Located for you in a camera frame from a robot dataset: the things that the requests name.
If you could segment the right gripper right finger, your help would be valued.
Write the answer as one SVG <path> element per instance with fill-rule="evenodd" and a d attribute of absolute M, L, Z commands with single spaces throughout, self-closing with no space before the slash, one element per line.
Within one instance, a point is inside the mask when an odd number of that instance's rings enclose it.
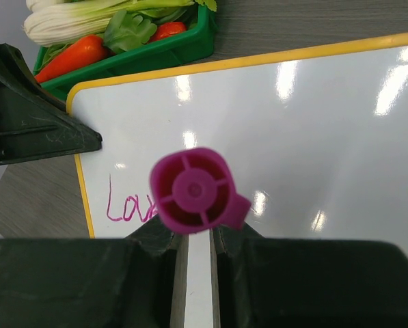
<path fill-rule="evenodd" d="M 408 258 L 381 241 L 214 231 L 222 327 L 408 327 Z"/>

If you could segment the white marker purple cap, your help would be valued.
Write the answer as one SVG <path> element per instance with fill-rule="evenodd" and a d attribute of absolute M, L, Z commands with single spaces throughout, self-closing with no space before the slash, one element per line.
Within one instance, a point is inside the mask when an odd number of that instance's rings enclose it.
<path fill-rule="evenodd" d="M 160 159 L 150 190 L 163 224 L 177 234 L 220 225 L 240 230 L 251 202 L 237 193 L 225 159 L 209 148 L 192 148 Z"/>

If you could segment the orange framed whiteboard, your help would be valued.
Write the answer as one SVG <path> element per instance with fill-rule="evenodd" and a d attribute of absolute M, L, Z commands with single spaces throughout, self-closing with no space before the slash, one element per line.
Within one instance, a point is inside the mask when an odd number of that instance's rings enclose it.
<path fill-rule="evenodd" d="M 154 165 L 209 148 L 251 202 L 243 227 L 408 258 L 408 33 L 84 82 L 67 105 L 103 139 L 76 157 L 90 239 L 161 219 Z M 179 234 L 169 327 L 222 327 L 216 228 Z"/>

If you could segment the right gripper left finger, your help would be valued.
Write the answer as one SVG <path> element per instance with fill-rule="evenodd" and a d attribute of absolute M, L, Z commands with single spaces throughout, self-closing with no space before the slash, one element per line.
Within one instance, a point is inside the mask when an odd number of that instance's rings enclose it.
<path fill-rule="evenodd" d="M 124 238 L 0 239 L 0 327 L 169 327 L 186 242 L 159 218 Z"/>

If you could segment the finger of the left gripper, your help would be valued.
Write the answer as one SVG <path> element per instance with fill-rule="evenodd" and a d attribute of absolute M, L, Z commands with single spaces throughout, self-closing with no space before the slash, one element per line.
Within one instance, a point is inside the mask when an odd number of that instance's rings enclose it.
<path fill-rule="evenodd" d="M 0 165 L 93 152 L 100 133 L 36 82 L 21 52 L 0 44 Z"/>

